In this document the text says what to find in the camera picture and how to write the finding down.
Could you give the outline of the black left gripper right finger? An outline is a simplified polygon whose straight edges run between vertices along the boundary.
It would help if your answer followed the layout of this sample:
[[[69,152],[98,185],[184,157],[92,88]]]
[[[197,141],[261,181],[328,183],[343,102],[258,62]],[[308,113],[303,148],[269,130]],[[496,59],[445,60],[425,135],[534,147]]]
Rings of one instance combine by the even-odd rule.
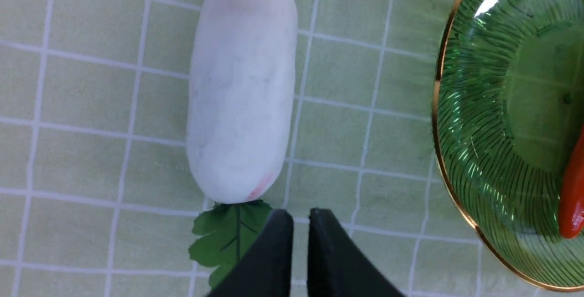
[[[309,213],[309,297],[402,297],[367,259],[330,209]]]

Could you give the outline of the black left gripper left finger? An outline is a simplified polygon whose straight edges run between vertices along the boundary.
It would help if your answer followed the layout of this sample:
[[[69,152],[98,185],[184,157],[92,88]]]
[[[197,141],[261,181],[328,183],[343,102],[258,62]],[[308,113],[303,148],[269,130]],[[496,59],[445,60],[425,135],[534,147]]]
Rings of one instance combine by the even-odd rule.
[[[290,214],[275,209],[235,268],[210,297],[289,297],[294,224]]]

